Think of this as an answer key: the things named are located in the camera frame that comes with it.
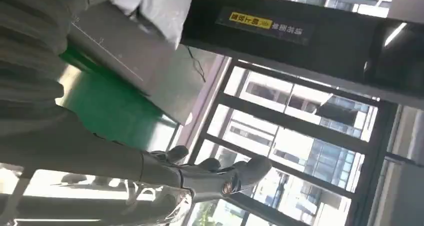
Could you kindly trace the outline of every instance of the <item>glass facade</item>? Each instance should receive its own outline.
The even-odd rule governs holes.
[[[392,0],[288,1],[386,17]],[[379,98],[307,78],[296,78],[379,101]],[[272,109],[275,111],[275,116],[285,114],[364,143],[370,141],[379,113],[377,106],[237,66],[232,69],[224,93]],[[301,179],[273,168],[255,188],[243,192],[245,195],[308,225],[344,225],[351,205],[351,199],[346,195],[355,193],[366,156],[352,148],[346,149],[343,142],[335,145],[262,120],[252,114],[226,105],[218,105],[206,129],[207,134],[233,144],[235,149],[230,150],[225,145],[204,140],[196,163],[208,157],[217,158],[223,166],[230,166],[241,160],[248,161],[249,157],[237,152],[237,148],[267,156],[277,165],[295,169],[301,174],[313,177],[314,180],[328,183],[331,187],[318,186],[306,180],[307,177]],[[215,202],[211,208],[214,209],[211,211],[216,211],[217,215],[220,215],[220,219],[214,219],[215,221],[210,224],[195,224],[192,221],[195,216],[192,214],[189,225],[273,225],[258,215],[241,210],[224,200]],[[209,213],[210,218],[216,218],[214,212]]]
[[[369,140],[378,112],[374,106],[240,67],[234,67],[224,92],[273,109],[276,114],[287,114],[363,141]],[[343,145],[304,135],[225,105],[218,105],[208,134],[349,192],[356,189],[365,158]],[[217,158],[223,167],[250,159],[205,140],[196,163],[208,157]],[[350,199],[276,168],[257,187],[243,193],[309,225],[325,225],[316,223],[328,222],[323,217],[330,214],[336,214],[343,225],[350,206]],[[226,203],[222,201],[217,207],[226,207]],[[249,213],[226,212],[245,217],[243,223],[247,225],[269,225]]]

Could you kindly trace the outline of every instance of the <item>metal beam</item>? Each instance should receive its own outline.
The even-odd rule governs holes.
[[[225,147],[225,148],[227,148],[231,151],[241,153],[241,154],[243,154],[247,157],[250,157],[250,158],[258,156],[257,153],[254,153],[252,151],[249,151],[247,149],[239,147],[239,146],[237,146],[233,143],[227,142],[225,140],[222,140],[222,139],[217,138],[215,136],[212,136],[210,134],[207,134],[205,136],[205,140],[209,140],[209,141],[216,143],[216,144],[219,144],[219,145],[221,145],[221,146],[223,146],[223,147]],[[319,188],[322,188],[322,189],[327,190],[327,191],[334,192],[336,194],[339,194],[341,196],[348,197],[348,198],[355,198],[356,197],[356,195],[353,192],[349,192],[349,191],[347,191],[347,190],[345,190],[341,187],[338,187],[338,186],[331,184],[327,181],[321,180],[321,179],[316,178],[312,175],[306,174],[304,172],[301,172],[299,170],[296,170],[294,168],[291,168],[289,166],[281,164],[281,163],[274,161],[272,159],[271,159],[271,163],[272,163],[272,166],[274,168],[276,168],[276,169],[278,169],[282,172],[285,172],[287,174],[290,174],[292,176],[295,176],[299,179],[302,179],[304,181],[310,182],[311,184],[313,184],[313,185],[315,185]]]
[[[308,226],[240,192],[232,194],[225,200],[277,226]]]
[[[284,74],[282,72],[279,72],[277,70],[274,69],[267,69],[265,67],[259,67],[259,66],[255,66],[252,64],[248,64],[248,63],[244,63],[244,62],[240,62],[237,61],[237,63],[235,64],[235,66],[237,67],[241,67],[247,70],[251,70],[253,72],[257,72],[272,78],[276,78],[279,80],[283,80],[283,81],[287,81],[287,82],[291,82],[294,84],[299,84],[301,86],[305,86],[305,87],[309,87],[315,90],[319,90],[322,92],[327,92],[327,93],[332,93],[334,95],[337,96],[341,96],[347,99],[351,99],[357,102],[361,102],[370,106],[375,106],[378,107],[379,106],[379,101],[373,100],[371,98],[367,98],[367,97],[363,97],[357,94],[353,94],[350,92],[346,92],[346,91],[342,91],[333,87],[328,87],[328,86],[324,86],[322,84],[318,84],[318,83],[313,83],[311,81],[307,81],[307,80],[303,80],[299,77],[294,77],[294,76],[290,76],[288,74]]]
[[[364,159],[362,173],[356,188],[356,193],[360,197],[357,200],[352,200],[346,220],[347,226],[367,225],[387,147],[395,138],[395,135],[391,132],[396,127],[394,122],[397,107],[393,103],[381,102],[375,119],[374,130],[369,140],[369,146],[372,150]]]
[[[332,143],[354,152],[367,155],[370,151],[370,147],[368,146],[367,142],[358,138],[351,137],[344,133],[337,132],[320,125],[303,121],[287,114],[282,114],[275,110],[227,95],[225,93],[218,93],[216,102],[236,110],[240,110],[262,120],[280,125],[287,129],[314,137],[316,139]]]

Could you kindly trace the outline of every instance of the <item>black sign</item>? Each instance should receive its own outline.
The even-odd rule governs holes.
[[[308,45],[314,32],[312,25],[254,15],[232,8],[223,8],[216,23],[301,45]]]

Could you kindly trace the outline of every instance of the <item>black wire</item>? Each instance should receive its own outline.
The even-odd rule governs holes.
[[[190,54],[190,57],[193,60],[193,67],[194,67],[194,69],[196,70],[197,73],[199,73],[199,75],[201,76],[203,82],[206,82],[205,71],[203,70],[200,61],[193,56],[193,53],[190,50],[190,47],[188,47],[188,46],[185,46],[185,47],[187,48],[188,53]]]

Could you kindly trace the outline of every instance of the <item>window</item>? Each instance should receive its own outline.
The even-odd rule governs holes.
[[[233,127],[233,126],[230,128],[230,131],[233,132],[233,133],[236,133],[240,136],[243,136],[245,138],[248,138],[250,140],[253,140],[255,142],[258,142],[260,144],[266,145],[266,146],[271,146],[271,144],[273,143],[272,141],[270,141],[266,138],[263,138],[263,137],[258,136],[256,134],[241,130],[241,129]]]
[[[259,85],[254,82],[249,83],[249,85],[246,88],[246,91],[255,96],[262,97],[271,101],[274,101],[277,95],[277,90],[268,88],[263,85]]]
[[[303,104],[304,104],[304,100],[303,99],[301,99],[299,97],[296,97],[296,96],[292,96],[291,99],[290,99],[290,101],[289,101],[289,103],[288,103],[288,106],[289,107],[296,108],[296,109],[299,109],[299,110],[302,110],[302,105]]]
[[[298,157],[296,157],[296,156],[294,156],[294,155],[292,155],[290,153],[286,153],[286,152],[280,151],[278,149],[275,149],[274,150],[274,154],[276,156],[279,156],[279,157],[282,157],[284,159],[287,159],[287,160],[289,160],[291,162],[298,163],[299,165],[305,165],[305,163],[306,163],[305,160],[302,160],[302,159],[300,159],[300,158],[298,158]]]

